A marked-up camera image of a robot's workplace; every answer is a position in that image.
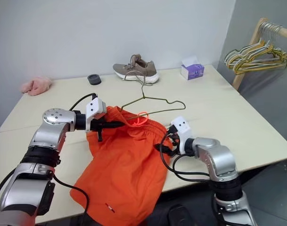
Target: sneaker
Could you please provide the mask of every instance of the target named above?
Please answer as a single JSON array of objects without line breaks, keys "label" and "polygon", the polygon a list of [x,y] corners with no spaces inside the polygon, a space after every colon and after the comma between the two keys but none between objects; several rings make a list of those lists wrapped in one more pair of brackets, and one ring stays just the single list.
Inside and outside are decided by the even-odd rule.
[{"label": "sneaker", "polygon": [[155,83],[159,79],[153,61],[145,62],[140,54],[131,56],[131,62],[127,65],[114,64],[115,73],[124,80],[141,80],[146,83]]}]

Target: orange shorts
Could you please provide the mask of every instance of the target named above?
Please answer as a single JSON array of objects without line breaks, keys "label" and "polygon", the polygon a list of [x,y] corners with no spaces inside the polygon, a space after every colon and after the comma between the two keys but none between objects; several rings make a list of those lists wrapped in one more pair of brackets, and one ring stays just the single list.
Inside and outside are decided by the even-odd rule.
[{"label": "orange shorts", "polygon": [[[154,209],[162,191],[167,169],[160,153],[154,148],[166,133],[160,123],[148,120],[134,126],[135,114],[107,107],[106,121],[121,121],[125,126],[87,134],[94,159],[77,180],[75,186],[90,197],[88,214],[105,226],[136,226]],[[169,139],[164,145],[172,149]],[[169,163],[169,156],[164,156]],[[82,193],[71,190],[71,197],[86,205]]]}]

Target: pink cloth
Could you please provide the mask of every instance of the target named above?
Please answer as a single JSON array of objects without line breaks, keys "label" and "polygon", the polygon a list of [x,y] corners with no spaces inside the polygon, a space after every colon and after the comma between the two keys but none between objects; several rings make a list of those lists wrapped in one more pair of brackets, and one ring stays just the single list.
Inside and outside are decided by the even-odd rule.
[{"label": "pink cloth", "polygon": [[51,84],[51,80],[47,77],[35,77],[30,82],[21,86],[21,92],[28,92],[28,95],[36,96],[47,91]]}]

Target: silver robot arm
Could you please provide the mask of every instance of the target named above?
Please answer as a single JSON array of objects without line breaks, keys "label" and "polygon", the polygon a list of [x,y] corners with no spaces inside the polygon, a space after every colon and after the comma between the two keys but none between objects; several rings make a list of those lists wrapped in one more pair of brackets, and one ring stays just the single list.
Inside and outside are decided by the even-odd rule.
[{"label": "silver robot arm", "polygon": [[257,226],[247,196],[242,191],[234,156],[228,147],[222,146],[216,139],[194,139],[183,117],[176,118],[171,124],[180,138],[180,153],[194,155],[208,168],[210,188],[214,191],[213,199],[218,208],[218,220],[222,217],[221,222],[230,222],[231,226]]},{"label": "silver robot arm", "polygon": [[105,122],[106,105],[97,95],[87,104],[86,114],[59,108],[43,114],[28,151],[16,167],[0,199],[0,226],[33,226],[36,216],[49,211],[55,184],[51,182],[66,132],[76,129],[98,131],[122,126],[120,122]]}]

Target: tissue box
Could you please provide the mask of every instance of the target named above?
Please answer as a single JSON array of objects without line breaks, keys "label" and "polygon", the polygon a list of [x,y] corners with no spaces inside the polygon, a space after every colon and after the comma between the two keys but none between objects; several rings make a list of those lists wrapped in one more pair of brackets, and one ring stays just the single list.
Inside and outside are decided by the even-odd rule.
[{"label": "tissue box", "polygon": [[198,77],[202,77],[204,73],[204,66],[197,64],[197,65],[190,65],[190,66],[184,66],[181,65],[181,75],[186,79],[195,79]]}]

